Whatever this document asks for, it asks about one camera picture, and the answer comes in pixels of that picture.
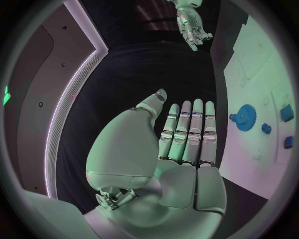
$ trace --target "robotic hand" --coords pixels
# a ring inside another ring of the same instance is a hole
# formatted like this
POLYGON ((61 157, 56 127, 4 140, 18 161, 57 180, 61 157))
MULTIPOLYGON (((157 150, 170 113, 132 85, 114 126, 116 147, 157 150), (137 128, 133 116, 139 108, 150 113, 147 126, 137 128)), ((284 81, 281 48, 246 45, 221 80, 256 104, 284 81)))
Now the robotic hand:
POLYGON ((179 119, 179 107, 172 105, 158 140, 153 127, 166 98, 166 92, 160 89, 114 118, 95 140, 87 158, 86 177, 90 186, 100 192, 96 197, 105 209, 114 210, 136 198, 133 190, 152 179, 158 158, 195 166, 201 138, 199 163, 214 166, 217 139, 214 104, 206 103, 205 122, 202 100, 194 101, 192 113, 191 102, 185 101, 179 119))
POLYGON ((201 6, 202 0, 167 0, 175 4, 177 9, 177 24, 180 33, 193 51, 197 51, 196 45, 202 45, 204 40, 213 37, 206 33, 202 26, 200 15, 194 7, 201 6))

